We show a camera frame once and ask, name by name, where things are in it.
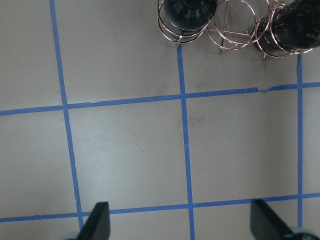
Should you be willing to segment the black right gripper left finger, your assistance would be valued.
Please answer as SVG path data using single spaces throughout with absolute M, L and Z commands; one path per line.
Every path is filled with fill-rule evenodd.
M 77 240 L 108 240 L 111 235 L 110 209 L 108 202 L 97 202 Z

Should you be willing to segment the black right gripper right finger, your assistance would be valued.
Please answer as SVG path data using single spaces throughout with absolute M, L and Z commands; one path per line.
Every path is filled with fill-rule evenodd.
M 250 203 L 250 232 L 255 240 L 300 239 L 263 199 Z

